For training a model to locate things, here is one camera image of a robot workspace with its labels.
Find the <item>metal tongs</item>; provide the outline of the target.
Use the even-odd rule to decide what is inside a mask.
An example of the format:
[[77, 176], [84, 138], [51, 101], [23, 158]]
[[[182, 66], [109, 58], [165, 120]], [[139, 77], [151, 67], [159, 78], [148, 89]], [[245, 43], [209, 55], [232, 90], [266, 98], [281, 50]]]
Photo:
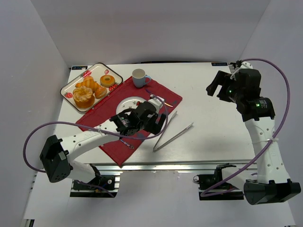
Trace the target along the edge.
[[159, 136], [152, 151], [160, 151], [162, 148], [178, 139], [181, 135], [188, 132], [193, 126], [193, 122], [182, 123], [180, 117], [178, 117], [178, 112], [175, 111], [169, 118], [166, 130]]

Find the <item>sesame bun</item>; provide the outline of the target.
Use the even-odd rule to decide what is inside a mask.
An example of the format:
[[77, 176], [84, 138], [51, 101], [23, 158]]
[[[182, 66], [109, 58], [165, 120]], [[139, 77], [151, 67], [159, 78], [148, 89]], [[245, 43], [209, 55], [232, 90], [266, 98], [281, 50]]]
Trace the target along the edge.
[[107, 94], [107, 88], [103, 86], [99, 86], [95, 91], [95, 98], [101, 99]]

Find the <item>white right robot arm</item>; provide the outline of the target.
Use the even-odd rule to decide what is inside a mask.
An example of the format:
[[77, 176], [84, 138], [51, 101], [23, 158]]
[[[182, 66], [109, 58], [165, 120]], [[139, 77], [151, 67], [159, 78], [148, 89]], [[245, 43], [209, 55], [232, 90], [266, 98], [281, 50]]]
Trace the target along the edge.
[[216, 195], [210, 191], [229, 183], [239, 189], [251, 205], [280, 203], [301, 192], [301, 186], [293, 182], [282, 161], [277, 135], [281, 126], [275, 128], [275, 111], [269, 98], [261, 97], [261, 74], [253, 69], [247, 60], [237, 62], [233, 73], [218, 71], [212, 83], [206, 88], [213, 96], [236, 104], [237, 111], [249, 132], [255, 157], [243, 168], [233, 164], [219, 165], [214, 171], [212, 185], [203, 190], [202, 197]]

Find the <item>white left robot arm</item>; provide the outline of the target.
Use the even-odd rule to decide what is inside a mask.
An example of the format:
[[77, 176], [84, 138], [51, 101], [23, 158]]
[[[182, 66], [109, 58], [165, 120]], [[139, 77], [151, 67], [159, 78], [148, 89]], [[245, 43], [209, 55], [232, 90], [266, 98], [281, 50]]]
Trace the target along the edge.
[[69, 178], [83, 183], [100, 180], [97, 168], [92, 164], [76, 161], [80, 155], [107, 143], [120, 139], [140, 140], [136, 134], [144, 130], [153, 135], [160, 133], [168, 112], [159, 113], [164, 100], [151, 95], [148, 101], [135, 109], [128, 108], [112, 116], [99, 126], [69, 137], [49, 137], [40, 154], [40, 160], [51, 183]]

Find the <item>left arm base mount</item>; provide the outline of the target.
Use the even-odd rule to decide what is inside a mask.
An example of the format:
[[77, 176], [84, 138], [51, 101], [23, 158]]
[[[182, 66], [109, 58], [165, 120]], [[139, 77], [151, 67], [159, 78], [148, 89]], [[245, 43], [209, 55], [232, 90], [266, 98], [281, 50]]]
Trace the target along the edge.
[[87, 186], [79, 182], [72, 182], [70, 197], [75, 198], [114, 198], [118, 192], [121, 172], [102, 172], [101, 180], [95, 183], [89, 183], [103, 187], [103, 189], [93, 186]]

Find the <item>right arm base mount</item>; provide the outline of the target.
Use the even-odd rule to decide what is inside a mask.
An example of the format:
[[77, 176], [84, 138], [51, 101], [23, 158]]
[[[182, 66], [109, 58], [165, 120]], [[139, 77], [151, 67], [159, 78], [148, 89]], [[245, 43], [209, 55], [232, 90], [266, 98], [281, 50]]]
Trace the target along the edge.
[[201, 193], [206, 190], [207, 188], [215, 185], [216, 183], [220, 182], [222, 177], [222, 169], [227, 167], [236, 167], [234, 164], [221, 164], [216, 167], [213, 174], [200, 174], [195, 175], [193, 177], [193, 182], [199, 185], [199, 190], [201, 191], [199, 193], [199, 200], [200, 201], [236, 201], [236, 200], [244, 200], [244, 194], [242, 191], [234, 190], [232, 192], [224, 193], [224, 194], [218, 194], [215, 196], [209, 196], [209, 197], [202, 197]]

